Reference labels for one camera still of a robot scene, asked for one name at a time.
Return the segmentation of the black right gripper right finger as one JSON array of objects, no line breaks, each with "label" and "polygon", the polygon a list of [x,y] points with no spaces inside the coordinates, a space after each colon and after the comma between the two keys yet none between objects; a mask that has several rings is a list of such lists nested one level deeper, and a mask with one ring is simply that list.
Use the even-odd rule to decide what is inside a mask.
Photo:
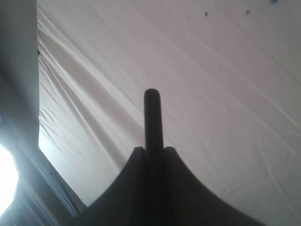
[{"label": "black right gripper right finger", "polygon": [[260,226],[202,184],[173,147],[164,148],[172,226]]}]

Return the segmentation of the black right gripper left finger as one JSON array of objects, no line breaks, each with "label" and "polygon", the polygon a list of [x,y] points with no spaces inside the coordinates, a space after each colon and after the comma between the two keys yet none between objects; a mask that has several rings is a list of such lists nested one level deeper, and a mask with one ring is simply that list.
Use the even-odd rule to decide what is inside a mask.
[{"label": "black right gripper left finger", "polygon": [[145,150],[136,147],[110,187],[75,218],[75,225],[141,226],[145,176]]}]

